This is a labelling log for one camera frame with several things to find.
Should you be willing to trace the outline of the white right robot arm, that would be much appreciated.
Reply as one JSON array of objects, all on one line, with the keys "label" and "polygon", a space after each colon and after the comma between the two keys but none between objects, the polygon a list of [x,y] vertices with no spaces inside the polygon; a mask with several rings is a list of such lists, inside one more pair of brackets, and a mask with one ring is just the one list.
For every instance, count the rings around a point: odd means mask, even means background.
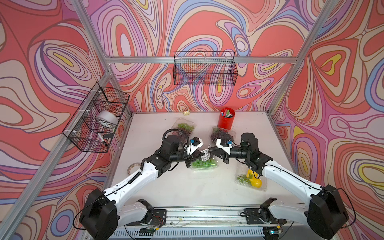
[{"label": "white right robot arm", "polygon": [[277,203],[276,198],[269,198],[260,205],[258,217],[261,221],[290,220],[310,227],[326,240],[332,239],[339,230],[350,227],[340,189],[313,183],[282,167],[260,151],[254,134],[243,133],[239,145],[218,139],[208,152],[225,163],[229,163],[230,159],[239,160],[254,176],[277,183],[301,200],[299,204],[284,204]]}]

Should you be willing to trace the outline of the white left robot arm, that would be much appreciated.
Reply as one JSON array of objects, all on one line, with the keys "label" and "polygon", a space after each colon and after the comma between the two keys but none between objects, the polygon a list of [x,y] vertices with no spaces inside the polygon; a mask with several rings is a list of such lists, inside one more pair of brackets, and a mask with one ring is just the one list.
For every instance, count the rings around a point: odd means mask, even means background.
[{"label": "white left robot arm", "polygon": [[203,145],[198,137],[183,142],[181,137],[166,131],[162,145],[142,160],[137,171],[106,190],[95,189],[88,195],[84,208],[76,216],[83,229],[95,240],[107,240],[121,226],[149,223],[154,214],[147,201],[140,199],[132,205],[126,202],[145,185],[170,171],[172,163],[185,162],[189,168],[203,156],[199,150]]}]

